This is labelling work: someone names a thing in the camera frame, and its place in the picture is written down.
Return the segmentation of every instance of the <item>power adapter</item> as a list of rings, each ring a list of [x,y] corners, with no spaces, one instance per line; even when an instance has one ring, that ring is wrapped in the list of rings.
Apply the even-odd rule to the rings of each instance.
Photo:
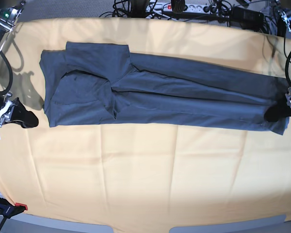
[[[241,23],[243,26],[250,29],[259,30],[264,24],[263,13],[247,10],[241,7],[234,7],[230,18],[232,21]]]

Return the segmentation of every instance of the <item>cloth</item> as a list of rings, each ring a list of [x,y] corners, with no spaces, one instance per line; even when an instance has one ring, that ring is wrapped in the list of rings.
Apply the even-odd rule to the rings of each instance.
[[[44,51],[44,111],[51,127],[170,123],[283,134],[264,120],[285,79],[197,61],[130,53],[125,45],[67,43]]]
[[[291,119],[283,136],[173,124],[50,128],[43,50],[67,41],[129,45],[132,53],[285,77],[283,38],[171,20],[65,18],[19,24],[4,48],[12,92],[39,118],[0,129],[0,192],[30,215],[168,233],[175,226],[291,220]],[[291,50],[287,40],[286,50]],[[0,88],[8,83],[0,59]]]

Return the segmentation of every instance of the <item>red tag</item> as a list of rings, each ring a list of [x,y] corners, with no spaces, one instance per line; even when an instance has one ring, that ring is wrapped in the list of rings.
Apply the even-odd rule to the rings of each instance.
[[[25,204],[15,203],[15,206],[23,206],[26,210],[28,210],[28,207]]]

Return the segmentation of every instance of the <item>gray trousers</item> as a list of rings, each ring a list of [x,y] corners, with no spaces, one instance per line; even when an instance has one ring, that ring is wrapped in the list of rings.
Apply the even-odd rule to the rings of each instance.
[[[40,66],[51,127],[166,123],[283,134],[289,122],[264,120],[287,91],[283,78],[112,44],[67,43],[43,51]]]

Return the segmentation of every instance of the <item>black wire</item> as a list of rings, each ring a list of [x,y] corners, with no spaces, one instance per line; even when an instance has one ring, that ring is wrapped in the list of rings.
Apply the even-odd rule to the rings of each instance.
[[[101,15],[99,15],[99,18],[102,17],[104,14],[107,14],[107,13],[111,13],[112,14],[113,12],[112,11],[107,11],[105,13],[102,13]]]
[[[125,2],[130,2],[130,0],[122,0],[122,1],[119,1],[119,2],[116,2],[116,0],[114,0],[114,4],[112,6],[114,11],[113,11],[112,17],[115,17],[115,16],[117,16],[117,17],[123,17],[123,16],[130,17],[130,11],[129,11],[129,8],[128,8],[128,10],[126,10],[125,5],[124,5]],[[122,4],[123,5],[123,9],[118,8],[117,7],[118,4]]]
[[[229,5],[230,5],[230,8],[233,8],[232,4],[231,4],[231,3],[229,3],[229,2],[228,2],[228,1],[226,1],[226,0],[221,0],[221,2],[226,2],[227,4],[229,4]]]
[[[291,79],[290,79],[290,76],[289,76],[289,65],[290,65],[290,63],[291,63],[291,52],[289,53],[289,55],[287,57],[286,66],[285,66],[286,79],[287,79],[287,82],[288,82],[289,86],[291,87]]]
[[[1,223],[0,223],[0,231],[1,231],[2,227],[3,227],[3,225],[5,224],[6,220],[7,220],[6,217],[4,217],[4,218],[2,219],[2,221],[1,221]]]
[[[246,3],[246,4],[236,5],[236,6],[230,7],[229,10],[233,9],[234,7],[244,6],[244,5],[248,5],[248,4],[252,4],[252,3],[256,3],[256,2],[262,2],[262,1],[268,1],[268,0],[258,0],[258,1],[252,1],[252,2],[249,2],[249,3]],[[199,16],[199,17],[196,17],[196,18],[190,18],[190,19],[185,20],[184,22],[188,22],[190,20],[195,20],[195,19],[202,18],[202,17],[205,17],[205,16]]]
[[[227,9],[227,12],[228,12],[228,7],[225,4],[221,3],[221,7],[224,7],[225,9]],[[230,28],[231,27],[231,18],[228,16],[225,16],[225,18],[227,19],[226,26],[228,26]]]
[[[13,71],[12,71],[12,67],[8,61],[8,59],[6,59],[4,53],[2,51],[0,51],[0,55],[3,59],[3,61],[5,62],[8,71],[9,71],[9,84],[7,85],[6,89],[3,91],[0,91],[0,95],[4,96],[6,94],[8,94],[8,92],[11,90],[12,84],[13,84]]]
[[[162,12],[163,12],[163,10],[164,10],[165,6],[167,6],[167,5],[169,5],[169,4],[171,4],[171,2],[169,2],[169,3],[166,3],[166,4],[163,6],[163,8],[162,8]]]
[[[277,27],[277,23],[275,23],[275,21],[271,17],[269,16],[265,16],[265,17],[268,18]]]
[[[268,24],[268,22],[266,20],[264,21],[263,25],[266,26],[267,33],[271,35],[272,34],[272,30],[271,30],[271,27],[270,27],[270,25]]]
[[[277,26],[277,15],[275,14],[275,8],[273,7],[273,15],[274,15],[274,18],[275,18],[275,22],[276,22],[276,26]]]
[[[224,7],[225,8],[225,10],[226,10],[226,12],[228,12],[229,13],[229,8],[225,5],[225,4],[223,4],[223,3],[221,3],[221,7]]]
[[[108,17],[108,16],[111,16],[111,15],[113,15],[113,12],[111,12],[111,14],[106,15],[105,18]]]
[[[157,1],[158,1],[158,0],[155,0],[155,3],[154,3],[153,7],[152,7],[151,10],[150,10],[150,14],[153,13],[153,10],[154,10],[154,7],[155,7],[156,4],[157,4]]]
[[[267,30],[264,27],[261,27],[260,30],[263,34],[268,34]]]
[[[128,12],[129,12],[129,14],[131,14],[130,0],[128,1]]]
[[[286,59],[288,59],[288,56],[287,56],[287,53],[286,53],[286,35],[287,35],[287,31],[285,32],[285,36],[284,36],[284,39],[283,39],[283,52],[285,54]]]

